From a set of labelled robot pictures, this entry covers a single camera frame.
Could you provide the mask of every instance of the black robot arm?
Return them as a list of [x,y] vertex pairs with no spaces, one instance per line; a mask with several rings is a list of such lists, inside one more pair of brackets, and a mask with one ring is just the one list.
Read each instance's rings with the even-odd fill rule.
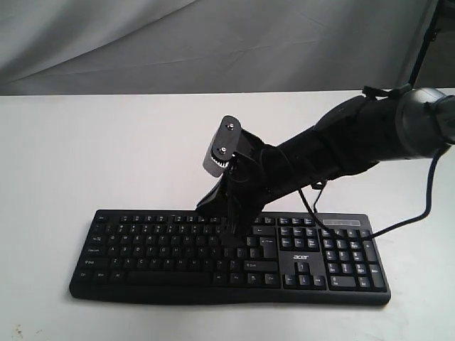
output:
[[409,85],[390,92],[365,87],[364,94],[276,147],[226,116],[203,164],[223,176],[198,203],[198,213],[228,217],[232,232],[242,234],[267,203],[299,188],[381,161],[433,158],[455,144],[455,97]]

